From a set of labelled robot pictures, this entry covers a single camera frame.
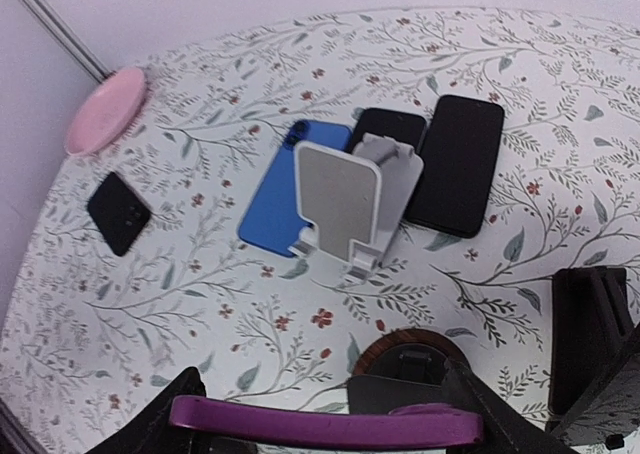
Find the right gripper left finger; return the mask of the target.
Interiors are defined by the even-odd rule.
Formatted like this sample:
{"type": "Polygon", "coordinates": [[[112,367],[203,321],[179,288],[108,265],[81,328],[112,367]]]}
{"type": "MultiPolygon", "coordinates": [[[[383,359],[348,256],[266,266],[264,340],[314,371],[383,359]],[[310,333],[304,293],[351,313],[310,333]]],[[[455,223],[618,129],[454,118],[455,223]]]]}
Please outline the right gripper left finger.
{"type": "Polygon", "coordinates": [[[196,367],[184,369],[137,416],[118,432],[96,445],[92,452],[211,453],[211,435],[169,425],[173,400],[180,395],[206,395],[205,386],[196,367]]]}

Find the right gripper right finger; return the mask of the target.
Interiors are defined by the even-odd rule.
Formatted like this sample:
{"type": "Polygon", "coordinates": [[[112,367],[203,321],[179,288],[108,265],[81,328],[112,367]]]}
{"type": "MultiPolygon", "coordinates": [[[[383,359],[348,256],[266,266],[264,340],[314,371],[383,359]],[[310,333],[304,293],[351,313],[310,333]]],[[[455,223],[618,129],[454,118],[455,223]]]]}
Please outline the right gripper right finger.
{"type": "Polygon", "coordinates": [[[484,440],[447,453],[573,454],[575,450],[532,425],[462,362],[449,358],[442,381],[445,399],[454,407],[477,413],[484,440]]]}

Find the pink phone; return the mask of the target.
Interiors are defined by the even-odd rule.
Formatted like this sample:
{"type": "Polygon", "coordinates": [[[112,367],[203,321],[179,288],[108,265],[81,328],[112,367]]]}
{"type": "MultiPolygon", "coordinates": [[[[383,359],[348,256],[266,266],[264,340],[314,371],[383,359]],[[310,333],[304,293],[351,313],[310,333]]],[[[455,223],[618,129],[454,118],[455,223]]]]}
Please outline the pink phone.
{"type": "Polygon", "coordinates": [[[480,444],[480,415],[447,404],[423,404],[384,415],[299,412],[178,396],[169,424],[225,437],[285,447],[394,451],[480,444]]]}

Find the blue phone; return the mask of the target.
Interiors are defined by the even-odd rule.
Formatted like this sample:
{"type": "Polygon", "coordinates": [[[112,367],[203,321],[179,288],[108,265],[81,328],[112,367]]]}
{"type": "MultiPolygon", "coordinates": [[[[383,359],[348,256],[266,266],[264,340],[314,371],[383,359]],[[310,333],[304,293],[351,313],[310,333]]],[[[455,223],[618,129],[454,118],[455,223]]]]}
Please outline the blue phone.
{"type": "Polygon", "coordinates": [[[239,224],[239,238],[255,247],[290,257],[289,247],[308,226],[297,213],[294,148],[310,141],[345,150],[351,129],[344,125],[298,120],[289,129],[259,183],[239,224]]]}

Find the white grey phone stand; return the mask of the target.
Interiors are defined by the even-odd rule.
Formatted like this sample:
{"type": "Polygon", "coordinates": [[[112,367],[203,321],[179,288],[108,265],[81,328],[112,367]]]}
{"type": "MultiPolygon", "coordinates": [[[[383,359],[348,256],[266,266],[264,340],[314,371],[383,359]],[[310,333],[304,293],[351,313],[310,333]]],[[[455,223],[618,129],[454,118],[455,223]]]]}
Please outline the white grey phone stand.
{"type": "Polygon", "coordinates": [[[382,262],[421,178],[414,147],[371,133],[351,153],[302,141],[294,149],[296,208],[309,225],[289,246],[346,265],[344,279],[361,283],[382,262]]]}

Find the black phone teal edge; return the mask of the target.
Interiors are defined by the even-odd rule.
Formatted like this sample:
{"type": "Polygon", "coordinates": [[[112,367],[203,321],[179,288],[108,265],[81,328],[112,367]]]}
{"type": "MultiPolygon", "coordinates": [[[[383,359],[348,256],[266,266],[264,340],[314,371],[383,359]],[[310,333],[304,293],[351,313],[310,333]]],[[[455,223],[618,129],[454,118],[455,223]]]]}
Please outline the black phone teal edge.
{"type": "Polygon", "coordinates": [[[411,145],[418,152],[422,147],[426,130],[427,122],[421,115],[367,108],[358,118],[346,152],[351,153],[366,133],[391,137],[398,142],[411,145]]]}

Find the black upright phone stand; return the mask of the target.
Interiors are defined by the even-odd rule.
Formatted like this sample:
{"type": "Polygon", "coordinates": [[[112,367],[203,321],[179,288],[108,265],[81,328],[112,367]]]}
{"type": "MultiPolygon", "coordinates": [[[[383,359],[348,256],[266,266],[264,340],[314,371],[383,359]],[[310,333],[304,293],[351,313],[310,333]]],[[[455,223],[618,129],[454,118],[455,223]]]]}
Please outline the black upright phone stand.
{"type": "Polygon", "coordinates": [[[469,364],[462,350],[437,332],[406,328],[372,343],[357,359],[346,382],[348,410],[387,414],[417,404],[443,403],[447,363],[469,364]]]}

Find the pink plate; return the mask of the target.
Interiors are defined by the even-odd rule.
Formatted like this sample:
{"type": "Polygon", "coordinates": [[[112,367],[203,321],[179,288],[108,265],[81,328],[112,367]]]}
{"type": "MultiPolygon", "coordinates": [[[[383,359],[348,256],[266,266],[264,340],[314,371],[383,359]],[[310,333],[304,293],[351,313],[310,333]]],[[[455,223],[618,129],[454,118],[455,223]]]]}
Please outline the pink plate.
{"type": "Polygon", "coordinates": [[[139,112],[146,95],[146,76],[138,67],[117,71],[87,98],[66,135],[71,156],[95,153],[119,137],[139,112]]]}

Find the left aluminium frame post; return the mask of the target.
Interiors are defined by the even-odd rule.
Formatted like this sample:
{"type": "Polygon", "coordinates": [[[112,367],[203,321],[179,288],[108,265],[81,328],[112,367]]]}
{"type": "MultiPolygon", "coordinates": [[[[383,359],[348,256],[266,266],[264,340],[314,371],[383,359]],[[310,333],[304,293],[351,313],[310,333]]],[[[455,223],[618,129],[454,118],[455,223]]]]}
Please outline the left aluminium frame post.
{"type": "Polygon", "coordinates": [[[46,0],[19,0],[60,47],[95,81],[103,82],[112,71],[74,33],[46,0]]]}

